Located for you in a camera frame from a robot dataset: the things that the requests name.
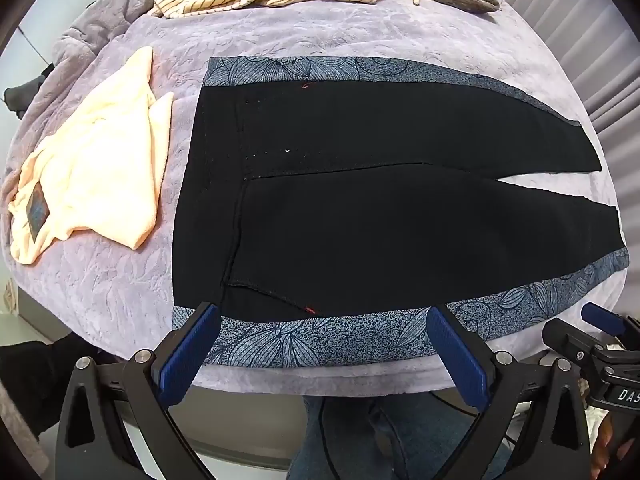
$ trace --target pant leg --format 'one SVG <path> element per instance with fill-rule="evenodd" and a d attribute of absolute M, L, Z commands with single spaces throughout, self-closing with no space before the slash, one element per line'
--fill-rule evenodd
<path fill-rule="evenodd" d="M 433 478 L 473 422 L 429 392 L 378 397 L 370 416 L 375 428 L 391 440 L 400 480 Z M 510 453 L 500 446 L 484 478 L 498 476 Z"/>
<path fill-rule="evenodd" d="M 369 423 L 372 399 L 305 397 L 306 435 L 287 480 L 390 480 Z"/>

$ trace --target gray curtain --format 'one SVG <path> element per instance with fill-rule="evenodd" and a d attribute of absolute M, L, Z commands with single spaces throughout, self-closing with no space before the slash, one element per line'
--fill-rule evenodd
<path fill-rule="evenodd" d="M 640 43 L 611 0 L 507 0 L 589 113 L 616 187 L 631 264 L 616 311 L 640 314 Z"/>

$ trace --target blue jeans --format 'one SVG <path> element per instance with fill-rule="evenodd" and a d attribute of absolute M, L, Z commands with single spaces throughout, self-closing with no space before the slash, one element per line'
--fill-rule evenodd
<path fill-rule="evenodd" d="M 287 480 L 429 480 L 473 418 L 431 395 L 351 399 L 305 397 L 306 437 Z M 391 440 L 383 456 L 376 430 Z M 500 446 L 485 479 L 498 476 L 510 451 Z"/>

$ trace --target human hand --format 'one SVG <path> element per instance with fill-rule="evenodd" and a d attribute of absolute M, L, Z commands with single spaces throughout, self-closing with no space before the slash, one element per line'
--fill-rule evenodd
<path fill-rule="evenodd" d="M 612 438 L 613 425 L 611 423 L 611 414 L 608 413 L 600 423 L 600 427 L 598 428 L 598 437 L 596 439 L 596 443 L 593 445 L 593 451 L 591 451 L 591 480 L 596 480 L 600 472 L 606 468 L 609 463 L 609 450 L 607 449 L 607 446 Z M 633 442 L 634 439 L 632 438 L 618 448 L 618 451 L 616 452 L 618 460 L 622 460 L 624 458 Z"/>

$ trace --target pleated curtain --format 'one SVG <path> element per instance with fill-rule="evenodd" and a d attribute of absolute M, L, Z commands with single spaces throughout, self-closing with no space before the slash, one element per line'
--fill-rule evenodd
<path fill-rule="evenodd" d="M 640 314 L 640 43 L 611 0 L 507 0 L 556 56 L 616 187 L 630 267 L 615 310 Z"/>

